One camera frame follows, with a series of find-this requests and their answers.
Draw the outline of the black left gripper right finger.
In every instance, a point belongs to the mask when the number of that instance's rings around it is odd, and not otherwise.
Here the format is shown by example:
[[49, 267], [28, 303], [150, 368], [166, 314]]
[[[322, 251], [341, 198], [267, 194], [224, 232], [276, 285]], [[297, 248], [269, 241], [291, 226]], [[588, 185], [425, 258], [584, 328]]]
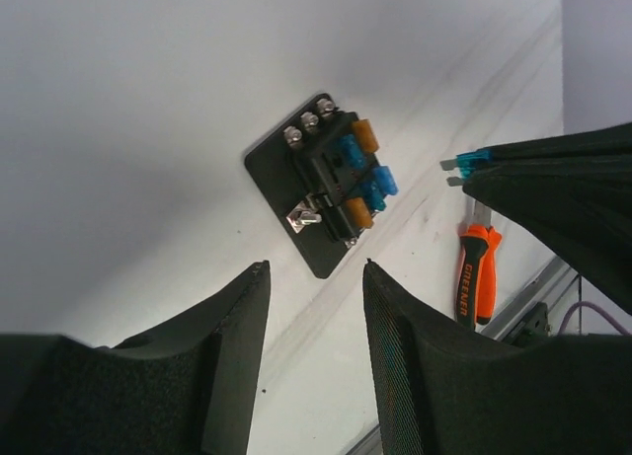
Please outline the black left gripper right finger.
[[562, 335], [520, 348], [467, 329], [381, 266], [362, 275], [387, 454], [627, 454], [631, 340]]

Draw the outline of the black fuse box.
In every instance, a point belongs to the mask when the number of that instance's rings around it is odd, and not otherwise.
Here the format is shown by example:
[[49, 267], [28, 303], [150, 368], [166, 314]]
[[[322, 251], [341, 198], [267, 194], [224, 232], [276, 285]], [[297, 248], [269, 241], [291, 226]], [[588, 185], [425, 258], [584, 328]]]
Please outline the black fuse box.
[[363, 197], [360, 184], [374, 181], [372, 169], [386, 166], [377, 152], [366, 166], [351, 168], [338, 139], [364, 119], [319, 93], [261, 139], [245, 156], [249, 175], [315, 277], [329, 277], [369, 229], [356, 227], [345, 208]]

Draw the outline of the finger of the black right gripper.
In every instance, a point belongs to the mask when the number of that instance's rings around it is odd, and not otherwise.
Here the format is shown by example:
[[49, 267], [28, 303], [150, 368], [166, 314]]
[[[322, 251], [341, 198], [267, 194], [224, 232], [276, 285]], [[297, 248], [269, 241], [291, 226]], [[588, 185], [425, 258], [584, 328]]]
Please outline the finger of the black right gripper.
[[512, 164], [628, 167], [631, 164], [631, 123], [489, 148], [487, 167]]
[[472, 173], [462, 188], [631, 312], [629, 154], [490, 166]]

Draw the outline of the blue blade fuse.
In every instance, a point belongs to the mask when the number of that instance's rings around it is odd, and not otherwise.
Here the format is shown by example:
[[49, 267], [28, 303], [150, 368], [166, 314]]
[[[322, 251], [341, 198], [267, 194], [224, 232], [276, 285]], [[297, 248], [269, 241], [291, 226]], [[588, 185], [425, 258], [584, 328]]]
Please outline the blue blade fuse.
[[376, 166], [372, 169], [372, 174], [382, 193], [394, 196], [399, 192], [395, 178], [388, 166]]
[[347, 134], [339, 138], [338, 145], [351, 168], [361, 170], [366, 166], [364, 153], [353, 134]]
[[439, 162], [441, 169], [445, 172], [458, 171], [457, 176], [450, 176], [446, 179], [450, 187], [462, 187], [465, 181], [477, 170], [492, 161], [492, 152], [488, 148], [478, 149], [472, 152], [462, 153], [453, 159], [446, 159]]
[[386, 209], [384, 194], [376, 181], [365, 181], [359, 186], [366, 206], [371, 213], [382, 212]]

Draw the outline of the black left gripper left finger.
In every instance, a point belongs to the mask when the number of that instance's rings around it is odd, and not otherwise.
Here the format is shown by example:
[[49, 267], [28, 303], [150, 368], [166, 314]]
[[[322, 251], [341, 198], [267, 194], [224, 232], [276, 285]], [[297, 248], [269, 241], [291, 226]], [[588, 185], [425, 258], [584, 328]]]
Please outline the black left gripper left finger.
[[5, 454], [243, 454], [263, 353], [271, 271], [120, 344], [1, 338]]

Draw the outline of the orange blade fuse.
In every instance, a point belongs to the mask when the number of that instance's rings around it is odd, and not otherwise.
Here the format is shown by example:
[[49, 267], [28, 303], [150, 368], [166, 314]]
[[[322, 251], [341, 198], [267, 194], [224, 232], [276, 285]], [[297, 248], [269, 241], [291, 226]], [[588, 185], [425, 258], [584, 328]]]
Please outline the orange blade fuse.
[[351, 127], [356, 142], [364, 153], [374, 154], [379, 150], [379, 142], [367, 118], [354, 121]]

